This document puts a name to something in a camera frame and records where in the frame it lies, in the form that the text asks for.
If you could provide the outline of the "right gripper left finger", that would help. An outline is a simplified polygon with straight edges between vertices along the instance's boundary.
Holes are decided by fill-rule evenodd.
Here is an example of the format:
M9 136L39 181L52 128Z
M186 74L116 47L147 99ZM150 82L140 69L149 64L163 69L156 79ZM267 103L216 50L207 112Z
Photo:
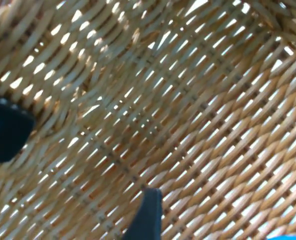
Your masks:
M0 97L0 163L10 161L27 142L35 117L20 106Z

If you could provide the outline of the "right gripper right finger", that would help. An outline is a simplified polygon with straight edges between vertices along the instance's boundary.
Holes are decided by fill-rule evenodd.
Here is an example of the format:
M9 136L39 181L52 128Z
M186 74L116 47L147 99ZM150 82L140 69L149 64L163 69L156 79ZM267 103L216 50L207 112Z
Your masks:
M160 240L162 193L158 188L146 188L141 206L123 240Z

